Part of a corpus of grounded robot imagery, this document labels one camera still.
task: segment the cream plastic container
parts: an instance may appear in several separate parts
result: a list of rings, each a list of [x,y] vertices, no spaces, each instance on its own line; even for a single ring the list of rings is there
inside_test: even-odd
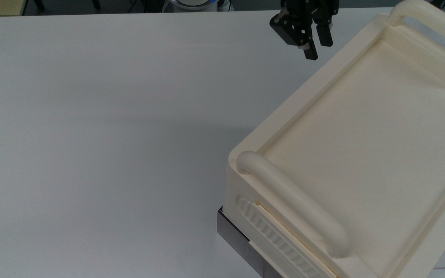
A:
[[[284,278],[425,278],[445,251],[445,13],[372,19],[229,155],[224,214]]]

